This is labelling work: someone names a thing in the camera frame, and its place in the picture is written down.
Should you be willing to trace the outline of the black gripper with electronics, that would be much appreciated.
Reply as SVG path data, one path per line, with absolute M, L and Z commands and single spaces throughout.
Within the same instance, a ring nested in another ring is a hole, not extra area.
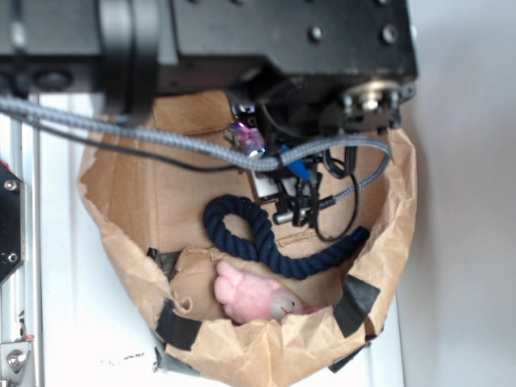
M 227 96 L 235 120 L 227 129 L 228 140 L 233 148 L 249 156 L 278 156 L 305 140 L 339 134 L 337 127 L 318 125 L 319 113 L 314 106 L 250 102 L 236 92 L 228 92 Z M 335 195 L 321 196 L 323 175 L 318 168 L 324 167 L 337 180 L 349 178 L 356 189 L 356 158 L 356 146 L 344 147 L 339 159 L 331 155 L 330 148 L 325 148 L 271 172 L 252 172 L 255 197 L 260 202 L 277 202 L 273 216 L 277 225 L 317 226 L 321 212 L 337 203 Z

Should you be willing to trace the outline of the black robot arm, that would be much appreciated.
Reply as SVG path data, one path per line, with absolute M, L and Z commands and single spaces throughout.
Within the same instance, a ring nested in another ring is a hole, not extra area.
M 307 180 L 280 217 L 314 217 L 316 164 L 344 150 L 391 148 L 369 132 L 399 125 L 418 67 L 405 1 L 4 1 L 1 111 L 204 154 L 226 169 Z M 153 102 L 221 90 L 256 151 L 225 150 L 144 128 Z

